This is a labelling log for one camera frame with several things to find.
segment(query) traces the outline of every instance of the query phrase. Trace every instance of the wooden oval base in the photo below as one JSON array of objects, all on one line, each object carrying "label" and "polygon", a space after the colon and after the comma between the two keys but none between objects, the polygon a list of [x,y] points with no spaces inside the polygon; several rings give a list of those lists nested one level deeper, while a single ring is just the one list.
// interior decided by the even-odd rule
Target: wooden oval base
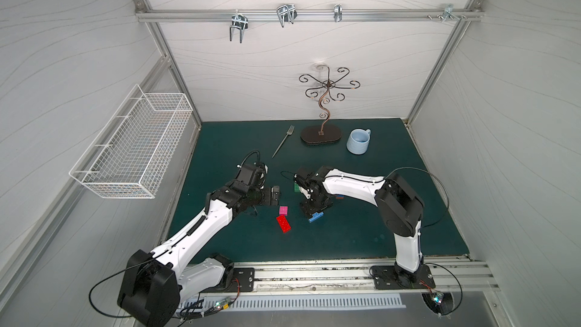
[{"label": "wooden oval base", "polygon": [[341,139],[341,129],[332,124],[325,124],[323,135],[319,135],[319,130],[320,125],[305,127],[300,133],[300,138],[308,145],[334,143]]}]

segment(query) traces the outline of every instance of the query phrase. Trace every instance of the fork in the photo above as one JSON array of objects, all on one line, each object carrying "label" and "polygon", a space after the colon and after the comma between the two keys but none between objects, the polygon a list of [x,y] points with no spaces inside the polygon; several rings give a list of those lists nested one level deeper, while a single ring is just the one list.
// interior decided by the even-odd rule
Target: fork
[{"label": "fork", "polygon": [[293,131],[294,131],[294,125],[291,125],[291,126],[289,127],[289,130],[287,131],[287,135],[285,135],[285,139],[283,139],[283,140],[282,140],[281,144],[280,144],[280,145],[278,146],[278,148],[277,148],[277,149],[274,151],[274,154],[272,155],[272,157],[273,157],[273,158],[274,158],[274,156],[276,156],[276,155],[277,155],[277,153],[278,153],[278,150],[279,150],[279,149],[282,147],[282,143],[284,143],[284,142],[285,142],[285,140],[287,140],[287,136],[288,136],[288,135],[292,135]]}]

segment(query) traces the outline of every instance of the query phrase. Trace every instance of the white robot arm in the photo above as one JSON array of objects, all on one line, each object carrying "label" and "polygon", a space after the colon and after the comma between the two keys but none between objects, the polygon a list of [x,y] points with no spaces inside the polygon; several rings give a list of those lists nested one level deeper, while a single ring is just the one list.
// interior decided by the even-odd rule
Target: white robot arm
[{"label": "white robot arm", "polygon": [[[149,253],[137,251],[127,262],[117,304],[146,327],[164,326],[179,303],[208,287],[231,283],[233,263],[225,257],[214,255],[195,266],[188,263],[247,207],[278,204],[278,187],[264,186],[267,167],[260,156],[254,165],[245,164],[248,156],[236,178],[208,193],[204,209],[183,229]],[[402,177],[366,177],[321,167],[312,173],[301,168],[294,181],[306,196],[300,206],[308,218],[330,207],[337,194],[378,207],[396,239],[398,275],[414,278],[422,263],[419,228],[424,203]]]},{"label": "white robot arm", "polygon": [[367,201],[378,207],[387,228],[396,242],[396,270],[402,278],[413,280],[422,263],[419,229],[424,202],[398,174],[388,177],[367,177],[321,167],[309,173],[301,168],[294,175],[306,200],[301,209],[308,218],[332,205],[337,194]]},{"label": "white robot arm", "polygon": [[[258,161],[245,164],[252,154]],[[179,303],[208,287],[227,287],[233,263],[214,255],[188,267],[200,249],[246,208],[258,204],[276,206],[279,187],[264,186],[267,167],[257,151],[238,166],[235,179],[208,193],[204,209],[183,229],[151,252],[137,251],[129,258],[117,304],[146,327],[164,326]]]}]

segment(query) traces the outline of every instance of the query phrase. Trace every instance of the mug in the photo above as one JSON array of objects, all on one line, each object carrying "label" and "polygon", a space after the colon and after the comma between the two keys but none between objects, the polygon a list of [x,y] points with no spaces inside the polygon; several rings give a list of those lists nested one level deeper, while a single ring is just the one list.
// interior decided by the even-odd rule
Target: mug
[{"label": "mug", "polygon": [[369,146],[371,130],[355,129],[349,134],[347,149],[353,154],[363,154]]}]

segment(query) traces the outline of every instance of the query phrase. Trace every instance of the white wire basket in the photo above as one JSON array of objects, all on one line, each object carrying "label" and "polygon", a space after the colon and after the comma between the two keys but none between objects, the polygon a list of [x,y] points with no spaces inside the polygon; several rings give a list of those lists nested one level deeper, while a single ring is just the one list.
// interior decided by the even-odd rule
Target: white wire basket
[{"label": "white wire basket", "polygon": [[136,88],[141,95],[129,95],[117,111],[129,108],[127,114],[114,115],[69,172],[104,199],[153,199],[192,114],[182,93]]}]

